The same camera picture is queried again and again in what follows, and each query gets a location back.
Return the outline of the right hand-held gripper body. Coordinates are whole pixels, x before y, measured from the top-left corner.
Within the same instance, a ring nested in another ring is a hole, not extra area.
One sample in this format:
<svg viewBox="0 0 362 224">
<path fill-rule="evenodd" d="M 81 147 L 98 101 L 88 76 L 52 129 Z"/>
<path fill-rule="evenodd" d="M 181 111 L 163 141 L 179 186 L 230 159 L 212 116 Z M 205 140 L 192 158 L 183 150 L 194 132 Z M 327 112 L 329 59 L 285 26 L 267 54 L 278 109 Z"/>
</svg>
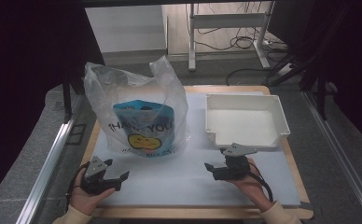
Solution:
<svg viewBox="0 0 362 224">
<path fill-rule="evenodd" d="M 240 180 L 250 174 L 251 168 L 247 155 L 257 153 L 255 147 L 243 146 L 232 143 L 228 147 L 223 147 L 225 151 L 225 167 L 215 168 L 212 172 L 215 180 Z"/>
</svg>

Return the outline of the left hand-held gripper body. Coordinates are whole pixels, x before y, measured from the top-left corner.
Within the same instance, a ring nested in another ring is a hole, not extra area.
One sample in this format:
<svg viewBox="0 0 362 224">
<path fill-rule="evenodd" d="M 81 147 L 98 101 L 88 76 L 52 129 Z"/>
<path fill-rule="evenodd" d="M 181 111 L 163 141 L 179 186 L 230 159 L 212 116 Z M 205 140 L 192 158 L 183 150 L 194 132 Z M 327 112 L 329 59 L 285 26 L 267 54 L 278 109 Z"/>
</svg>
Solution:
<svg viewBox="0 0 362 224">
<path fill-rule="evenodd" d="M 104 179 L 104 174 L 108 166 L 97 156 L 93 156 L 88 162 L 88 167 L 82 177 L 80 187 L 88 194 L 99 195 L 107 189 L 120 191 L 121 184 L 110 184 Z"/>
</svg>

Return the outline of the person's right hand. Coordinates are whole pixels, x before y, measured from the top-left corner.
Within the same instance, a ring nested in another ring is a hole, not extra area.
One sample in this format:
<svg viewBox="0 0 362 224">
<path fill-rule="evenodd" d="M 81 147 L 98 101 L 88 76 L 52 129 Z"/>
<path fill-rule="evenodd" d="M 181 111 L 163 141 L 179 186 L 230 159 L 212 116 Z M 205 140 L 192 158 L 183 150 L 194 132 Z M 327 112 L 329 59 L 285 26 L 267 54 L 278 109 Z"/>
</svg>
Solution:
<svg viewBox="0 0 362 224">
<path fill-rule="evenodd" d="M 261 213 L 272 208 L 272 203 L 265 195 L 262 185 L 253 177 L 246 176 L 241 180 L 230 180 L 230 183 L 238 188 Z"/>
</svg>

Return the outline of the person's left hand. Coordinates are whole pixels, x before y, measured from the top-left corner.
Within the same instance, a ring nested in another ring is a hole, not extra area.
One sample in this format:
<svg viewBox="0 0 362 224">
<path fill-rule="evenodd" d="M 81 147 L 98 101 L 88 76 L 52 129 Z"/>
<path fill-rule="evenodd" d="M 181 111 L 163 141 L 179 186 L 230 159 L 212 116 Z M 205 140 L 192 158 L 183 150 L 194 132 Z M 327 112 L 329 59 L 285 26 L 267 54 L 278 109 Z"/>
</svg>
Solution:
<svg viewBox="0 0 362 224">
<path fill-rule="evenodd" d="M 82 177 L 85 173 L 85 168 L 82 168 L 77 174 L 74 186 L 71 192 L 70 205 L 75 208 L 77 211 L 81 212 L 84 215 L 90 216 L 95 210 L 97 205 L 112 195 L 115 190 L 107 189 L 99 195 L 90 195 L 85 190 L 80 187 Z"/>
</svg>

